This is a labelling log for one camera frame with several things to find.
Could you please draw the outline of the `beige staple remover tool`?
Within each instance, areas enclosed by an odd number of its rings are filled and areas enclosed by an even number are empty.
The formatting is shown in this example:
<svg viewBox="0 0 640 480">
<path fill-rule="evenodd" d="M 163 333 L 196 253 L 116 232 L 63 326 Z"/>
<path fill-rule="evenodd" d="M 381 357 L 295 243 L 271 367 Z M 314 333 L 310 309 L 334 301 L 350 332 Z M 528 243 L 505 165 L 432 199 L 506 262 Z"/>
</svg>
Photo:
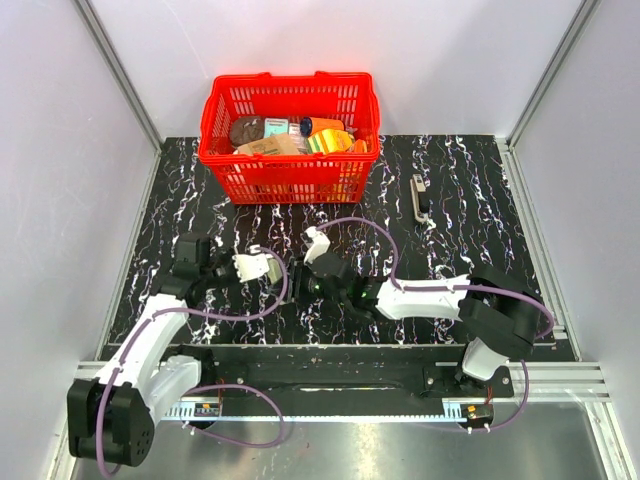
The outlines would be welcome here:
<svg viewBox="0 0 640 480">
<path fill-rule="evenodd" d="M 430 199 L 423 178 L 419 174 L 411 176 L 410 188 L 414 219 L 418 223 L 426 223 L 430 212 Z"/>
</svg>

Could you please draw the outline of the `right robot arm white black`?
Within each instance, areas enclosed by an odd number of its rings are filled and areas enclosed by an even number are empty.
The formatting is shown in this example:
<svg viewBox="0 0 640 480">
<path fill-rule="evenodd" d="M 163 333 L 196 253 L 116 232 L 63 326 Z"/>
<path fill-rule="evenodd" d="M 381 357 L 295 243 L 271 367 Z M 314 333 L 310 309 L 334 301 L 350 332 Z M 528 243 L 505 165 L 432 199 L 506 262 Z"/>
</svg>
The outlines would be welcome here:
<svg viewBox="0 0 640 480">
<path fill-rule="evenodd" d="M 301 257 L 288 267 L 288 298 L 319 298 L 341 306 L 354 320 L 442 318 L 466 326 L 472 339 L 452 375 L 455 388 L 476 396 L 509 360 L 532 353 L 543 304 L 523 284 L 490 265 L 445 280 L 361 276 L 332 252 Z"/>
</svg>

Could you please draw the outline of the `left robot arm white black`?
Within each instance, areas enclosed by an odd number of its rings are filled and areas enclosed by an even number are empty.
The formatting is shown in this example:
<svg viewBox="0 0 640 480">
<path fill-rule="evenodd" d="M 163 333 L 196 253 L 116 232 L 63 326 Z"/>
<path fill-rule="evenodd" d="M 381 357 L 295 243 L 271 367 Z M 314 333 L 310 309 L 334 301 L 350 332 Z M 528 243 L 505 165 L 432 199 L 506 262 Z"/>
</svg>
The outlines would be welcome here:
<svg viewBox="0 0 640 480">
<path fill-rule="evenodd" d="M 236 281 L 233 255 L 233 249 L 213 251 L 204 234 L 179 237 L 170 267 L 158 276 L 128 337 L 92 379 L 74 380 L 67 392 L 72 456 L 138 466 L 170 407 L 188 390 L 201 396 L 214 389 L 211 352 L 168 346 L 209 289 Z"/>
</svg>

